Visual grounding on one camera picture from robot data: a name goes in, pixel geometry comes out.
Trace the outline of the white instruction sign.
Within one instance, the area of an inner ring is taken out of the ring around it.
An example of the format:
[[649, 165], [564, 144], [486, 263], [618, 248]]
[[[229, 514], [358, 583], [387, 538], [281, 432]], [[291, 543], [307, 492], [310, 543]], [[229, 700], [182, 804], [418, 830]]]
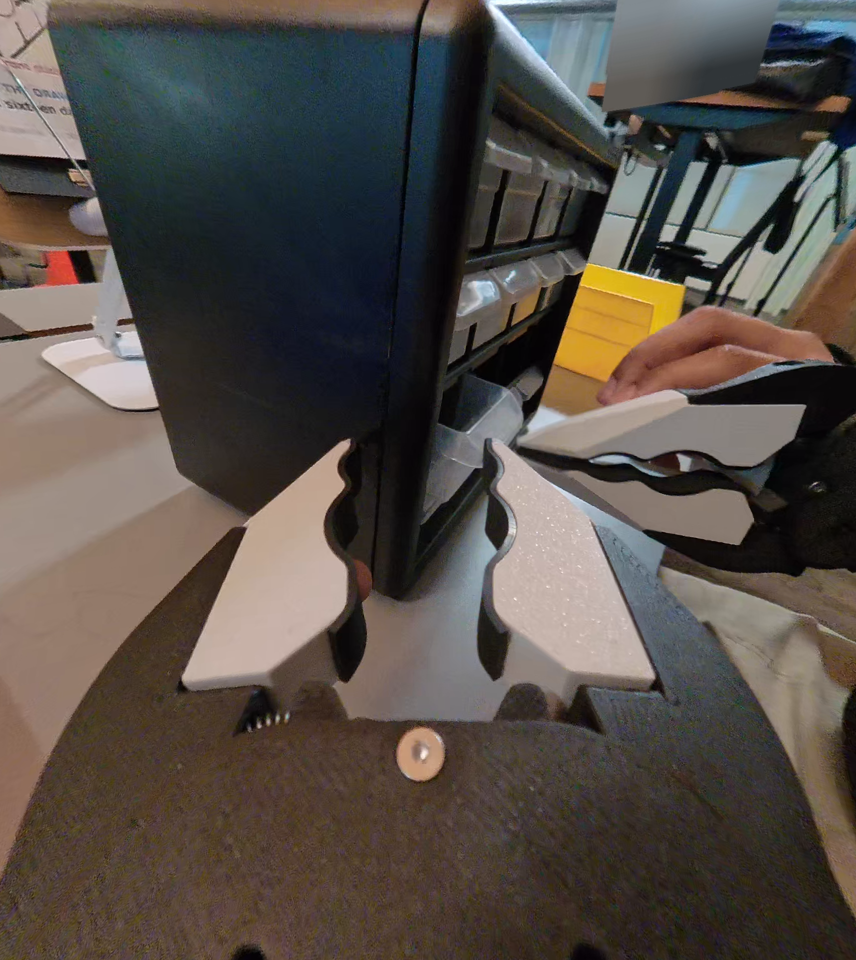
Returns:
[[86, 163], [48, 1], [0, 1], [0, 155]]

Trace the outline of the grey desk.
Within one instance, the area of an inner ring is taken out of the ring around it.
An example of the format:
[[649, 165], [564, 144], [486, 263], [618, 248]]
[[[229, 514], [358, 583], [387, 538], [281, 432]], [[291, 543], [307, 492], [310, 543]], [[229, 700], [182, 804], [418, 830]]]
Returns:
[[64, 726], [120, 644], [245, 515], [175, 467], [160, 415], [54, 370], [98, 288], [0, 291], [0, 873]]

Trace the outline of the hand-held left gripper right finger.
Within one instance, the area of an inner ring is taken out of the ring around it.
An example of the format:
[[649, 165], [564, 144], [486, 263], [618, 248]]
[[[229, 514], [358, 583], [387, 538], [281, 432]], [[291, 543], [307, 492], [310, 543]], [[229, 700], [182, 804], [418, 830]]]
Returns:
[[479, 661], [571, 707], [582, 688], [648, 693], [657, 673], [593, 520], [505, 442], [484, 443]]

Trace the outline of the black-framed table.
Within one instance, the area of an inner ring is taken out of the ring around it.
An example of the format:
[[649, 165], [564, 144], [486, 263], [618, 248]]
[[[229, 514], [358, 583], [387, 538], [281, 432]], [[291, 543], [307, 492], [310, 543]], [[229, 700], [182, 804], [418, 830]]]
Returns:
[[776, 256], [794, 258], [796, 234], [806, 240], [827, 210], [840, 217], [848, 157], [837, 136], [853, 105], [841, 93], [794, 102], [736, 90], [619, 113], [624, 151], [590, 262], [718, 306], [745, 300]]

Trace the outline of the person's right hand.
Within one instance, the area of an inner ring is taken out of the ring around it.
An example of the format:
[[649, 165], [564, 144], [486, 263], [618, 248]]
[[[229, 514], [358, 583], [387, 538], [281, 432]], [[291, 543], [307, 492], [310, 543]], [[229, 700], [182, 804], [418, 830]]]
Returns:
[[789, 361], [835, 359], [813, 333], [700, 306], [632, 348], [604, 383], [598, 402], [608, 406], [661, 391], [709, 389]]

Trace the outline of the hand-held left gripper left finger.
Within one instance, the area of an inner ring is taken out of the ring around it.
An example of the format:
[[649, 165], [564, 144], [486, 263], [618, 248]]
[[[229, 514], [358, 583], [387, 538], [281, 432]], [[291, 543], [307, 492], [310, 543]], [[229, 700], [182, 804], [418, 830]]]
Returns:
[[255, 513], [181, 676], [192, 692], [347, 682], [367, 646], [360, 449], [342, 439]]

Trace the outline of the black drawer cabinet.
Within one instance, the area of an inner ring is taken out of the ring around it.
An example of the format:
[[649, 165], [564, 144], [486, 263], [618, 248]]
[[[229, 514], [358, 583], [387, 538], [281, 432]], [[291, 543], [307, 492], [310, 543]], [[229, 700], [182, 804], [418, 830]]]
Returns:
[[52, 2], [50, 39], [179, 472], [253, 514], [358, 443], [350, 552], [399, 598], [465, 377], [554, 362], [550, 307], [448, 363], [494, 116], [614, 184], [611, 134], [488, 2]]

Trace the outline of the person's beige pants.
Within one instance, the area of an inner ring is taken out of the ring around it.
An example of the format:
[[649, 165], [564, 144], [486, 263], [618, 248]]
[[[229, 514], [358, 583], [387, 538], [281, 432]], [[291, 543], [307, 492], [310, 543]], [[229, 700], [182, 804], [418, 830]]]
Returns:
[[767, 600], [662, 566], [662, 583], [738, 667], [789, 757], [834, 879], [856, 920], [856, 815], [842, 719], [856, 642]]

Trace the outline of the clear plastic parts drawer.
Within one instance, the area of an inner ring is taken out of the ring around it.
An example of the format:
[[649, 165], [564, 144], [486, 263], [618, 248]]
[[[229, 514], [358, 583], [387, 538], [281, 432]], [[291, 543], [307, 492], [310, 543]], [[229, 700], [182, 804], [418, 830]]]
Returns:
[[463, 379], [453, 424], [434, 426], [422, 522], [482, 469], [489, 439], [508, 444], [518, 436], [524, 420], [522, 406], [518, 387], [505, 388], [472, 374]]

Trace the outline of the yellow plastic shelf bin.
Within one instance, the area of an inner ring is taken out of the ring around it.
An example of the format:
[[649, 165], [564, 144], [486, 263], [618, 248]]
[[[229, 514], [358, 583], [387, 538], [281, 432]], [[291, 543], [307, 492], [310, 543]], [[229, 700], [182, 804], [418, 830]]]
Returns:
[[683, 284], [587, 265], [554, 366], [607, 381], [631, 350], [682, 316], [685, 300]]

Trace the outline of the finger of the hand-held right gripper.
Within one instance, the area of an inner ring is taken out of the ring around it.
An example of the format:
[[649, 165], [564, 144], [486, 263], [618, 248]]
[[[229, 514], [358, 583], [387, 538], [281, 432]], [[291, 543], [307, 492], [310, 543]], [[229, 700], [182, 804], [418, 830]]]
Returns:
[[607, 453], [592, 458], [543, 453], [557, 486], [650, 534], [739, 546], [753, 526], [773, 466], [734, 468], [690, 453], [642, 460]]
[[583, 486], [763, 488], [806, 412], [803, 403], [697, 403], [663, 390], [531, 431], [518, 451]]

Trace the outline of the rows of clear drawers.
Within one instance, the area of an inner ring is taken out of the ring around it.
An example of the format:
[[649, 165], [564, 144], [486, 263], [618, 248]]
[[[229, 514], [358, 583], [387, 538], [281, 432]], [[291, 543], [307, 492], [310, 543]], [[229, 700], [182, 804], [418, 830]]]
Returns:
[[448, 363], [553, 306], [586, 258], [570, 244], [589, 200], [609, 184], [588, 162], [492, 117], [468, 223], [470, 258], [505, 255], [466, 269]]

